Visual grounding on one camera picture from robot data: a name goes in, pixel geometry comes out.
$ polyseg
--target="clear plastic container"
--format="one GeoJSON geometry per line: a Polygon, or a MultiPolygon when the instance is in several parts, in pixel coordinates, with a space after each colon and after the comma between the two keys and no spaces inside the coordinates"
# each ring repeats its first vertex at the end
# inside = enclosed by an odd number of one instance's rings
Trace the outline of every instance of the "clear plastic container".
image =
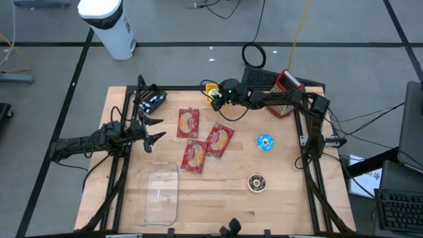
{"type": "Polygon", "coordinates": [[[135,223],[139,226],[172,225],[178,210],[178,182],[176,163],[148,163],[140,169],[135,223]]]}

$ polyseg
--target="wooden table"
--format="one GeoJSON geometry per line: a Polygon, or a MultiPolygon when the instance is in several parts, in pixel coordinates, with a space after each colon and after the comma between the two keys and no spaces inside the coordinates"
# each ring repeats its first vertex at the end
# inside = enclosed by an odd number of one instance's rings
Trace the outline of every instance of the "wooden table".
{"type": "MultiPolygon", "coordinates": [[[[323,94],[320,87],[307,90],[323,94]]],[[[122,107],[125,91],[125,87],[109,88],[100,125],[110,121],[113,106],[122,107]]],[[[222,225],[227,226],[232,218],[237,218],[243,226],[242,234],[263,234],[264,229],[270,229],[274,235],[313,234],[303,171],[293,165],[300,156],[293,115],[277,119],[266,109],[251,110],[243,119],[228,122],[212,110],[198,91],[168,91],[167,100],[150,116],[164,122],[148,127],[150,134],[165,131],[166,135],[155,144],[152,153],[144,152],[142,141],[132,145],[120,233],[167,233],[170,228],[135,224],[135,213],[139,209],[139,170],[152,161],[170,161],[180,166],[186,139],[177,138],[176,129],[178,109],[183,106],[200,109],[199,139],[207,138],[215,122],[231,126],[235,133],[221,160],[206,158],[202,175],[179,171],[178,216],[170,226],[175,233],[218,233],[222,225]],[[263,152],[257,148],[256,139],[260,134],[272,135],[273,150],[263,152]],[[255,173],[261,174],[267,182],[261,194],[253,194],[247,188],[248,177],[255,173]]],[[[224,106],[221,111],[226,117],[236,118],[244,110],[241,106],[224,106]]],[[[323,134],[332,135],[328,122],[324,123],[323,134]]],[[[335,148],[326,148],[325,153],[338,157],[335,148]]],[[[104,156],[105,153],[95,153],[91,167],[104,156]]],[[[112,159],[108,159],[88,178],[76,229],[89,221],[104,200],[111,163],[112,159]]],[[[346,225],[355,230],[340,163],[326,155],[320,163],[329,203],[346,225]]],[[[316,201],[320,228],[325,230],[321,206],[316,201]]],[[[113,204],[107,227],[112,227],[114,209],[113,204]]]]}

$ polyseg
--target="white cable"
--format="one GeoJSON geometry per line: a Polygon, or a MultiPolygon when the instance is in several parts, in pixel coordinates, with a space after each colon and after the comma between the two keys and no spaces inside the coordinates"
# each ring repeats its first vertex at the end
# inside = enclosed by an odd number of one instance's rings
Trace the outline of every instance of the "white cable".
{"type": "Polygon", "coordinates": [[[9,57],[9,55],[11,54],[13,47],[15,46],[15,35],[16,35],[16,16],[15,16],[15,4],[13,3],[13,0],[11,0],[12,3],[12,21],[13,21],[13,37],[12,37],[12,46],[11,49],[9,50],[9,52],[7,52],[6,57],[0,62],[0,66],[5,63],[5,61],[7,60],[7,58],[9,57]]]}

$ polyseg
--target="red snack packet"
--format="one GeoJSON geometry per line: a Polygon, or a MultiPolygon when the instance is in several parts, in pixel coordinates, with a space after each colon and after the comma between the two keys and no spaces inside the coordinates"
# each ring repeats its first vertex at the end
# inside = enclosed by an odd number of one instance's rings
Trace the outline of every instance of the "red snack packet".
{"type": "Polygon", "coordinates": [[[178,138],[197,138],[200,111],[195,108],[179,109],[178,138]]]}
{"type": "Polygon", "coordinates": [[[201,174],[206,159],[207,145],[206,141],[188,139],[180,168],[201,174]]]}
{"type": "Polygon", "coordinates": [[[209,143],[207,154],[220,159],[234,132],[234,129],[216,122],[206,140],[209,143]]]}

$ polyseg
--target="blue roll of tape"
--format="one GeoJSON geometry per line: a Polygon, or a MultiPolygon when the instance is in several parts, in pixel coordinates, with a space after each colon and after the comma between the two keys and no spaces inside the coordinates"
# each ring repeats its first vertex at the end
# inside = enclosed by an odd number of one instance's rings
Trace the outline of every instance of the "blue roll of tape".
{"type": "Polygon", "coordinates": [[[261,135],[257,138],[257,146],[263,151],[271,151],[273,144],[273,138],[268,134],[261,135]]]}

